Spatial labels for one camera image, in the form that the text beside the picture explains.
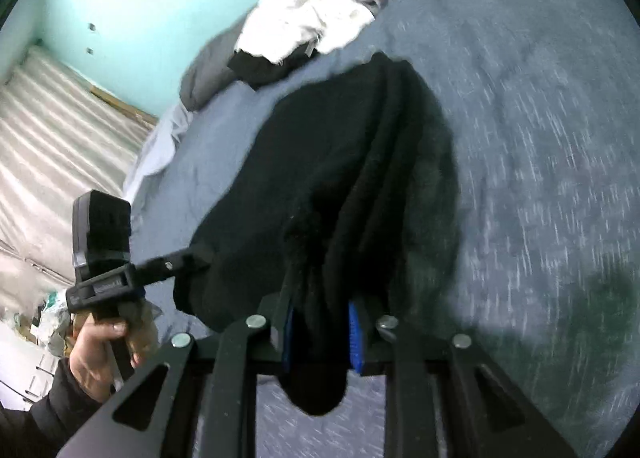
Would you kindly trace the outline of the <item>person's left forearm black sleeve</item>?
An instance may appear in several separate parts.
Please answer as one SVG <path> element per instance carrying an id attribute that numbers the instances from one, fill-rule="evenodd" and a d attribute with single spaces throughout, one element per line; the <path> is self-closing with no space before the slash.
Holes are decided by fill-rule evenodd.
<path id="1" fill-rule="evenodd" d="M 68 358 L 63 358 L 51 390 L 29 410 L 1 406 L 1 456 L 55 457 L 100 407 L 81 389 Z"/>

